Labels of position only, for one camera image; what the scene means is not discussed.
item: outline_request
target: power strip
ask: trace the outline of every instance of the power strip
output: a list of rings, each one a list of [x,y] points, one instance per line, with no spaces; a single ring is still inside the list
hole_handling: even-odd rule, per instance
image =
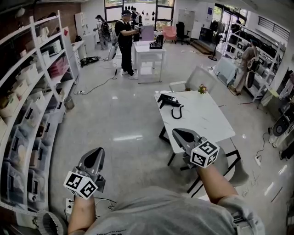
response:
[[[70,198],[67,198],[66,207],[65,207],[66,213],[70,215],[72,213],[73,207],[74,207],[74,201]]]

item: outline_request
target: small plant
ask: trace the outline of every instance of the small plant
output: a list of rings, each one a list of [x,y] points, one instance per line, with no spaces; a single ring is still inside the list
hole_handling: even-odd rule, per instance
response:
[[[199,86],[198,92],[200,92],[200,94],[205,94],[207,92],[206,86],[204,86],[203,84],[201,84]]]

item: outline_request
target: white chair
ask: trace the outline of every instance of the white chair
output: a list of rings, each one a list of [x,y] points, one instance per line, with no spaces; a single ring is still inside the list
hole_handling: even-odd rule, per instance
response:
[[[207,87],[208,92],[211,93],[217,83],[218,80],[214,76],[214,74],[211,74],[204,68],[196,66],[196,68],[194,69],[194,71],[192,72],[192,74],[186,82],[182,81],[170,83],[170,90],[172,92],[185,91],[186,88],[189,88],[191,90],[198,90],[199,86],[203,84]]]

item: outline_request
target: black basket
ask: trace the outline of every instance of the black basket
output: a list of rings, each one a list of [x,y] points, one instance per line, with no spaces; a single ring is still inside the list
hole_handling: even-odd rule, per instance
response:
[[[150,43],[150,49],[162,49],[164,44],[164,36],[158,35],[155,42]]]

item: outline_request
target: pink chair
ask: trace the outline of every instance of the pink chair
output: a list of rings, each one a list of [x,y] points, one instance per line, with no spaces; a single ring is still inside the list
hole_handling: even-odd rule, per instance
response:
[[[175,26],[162,26],[162,34],[164,36],[164,43],[166,40],[174,41],[176,44],[176,27]]]

